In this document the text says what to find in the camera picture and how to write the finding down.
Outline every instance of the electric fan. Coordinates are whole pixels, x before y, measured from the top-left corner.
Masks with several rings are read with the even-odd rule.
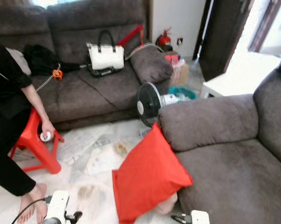
[[[144,83],[137,92],[137,111],[141,121],[148,127],[158,121],[160,108],[177,102],[178,98],[174,94],[160,95],[150,82]]]

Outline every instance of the black pants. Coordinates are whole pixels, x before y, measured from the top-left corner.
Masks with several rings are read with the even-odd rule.
[[[24,110],[12,119],[6,119],[0,113],[0,186],[15,196],[30,192],[36,182],[7,155],[19,139],[30,115],[30,109]]]

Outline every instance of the person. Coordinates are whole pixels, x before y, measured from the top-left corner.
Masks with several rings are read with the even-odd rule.
[[[36,183],[7,155],[19,139],[28,122],[31,106],[42,119],[42,132],[46,138],[49,131],[53,136],[54,127],[45,112],[42,101],[17,62],[6,48],[0,44],[0,186],[15,196],[21,196],[20,210],[34,200],[44,198],[46,185]],[[44,201],[30,206],[18,219],[18,224],[26,222],[37,212],[37,222],[47,214]]]

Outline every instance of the person's leg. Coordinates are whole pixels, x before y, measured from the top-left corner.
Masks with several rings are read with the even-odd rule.
[[[0,186],[10,193],[21,196],[21,208],[24,209],[33,200],[45,196],[46,185],[36,184],[22,169],[8,157],[8,152],[17,142],[30,116],[30,110],[23,111],[12,119],[0,114]],[[42,221],[47,213],[45,202],[35,204],[37,220]],[[34,212],[34,206],[26,210],[18,219],[18,223],[26,222]]]

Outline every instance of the electrical outlet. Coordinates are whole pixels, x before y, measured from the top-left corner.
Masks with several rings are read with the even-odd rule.
[[[182,45],[183,44],[183,38],[180,37],[177,39],[177,45]]]

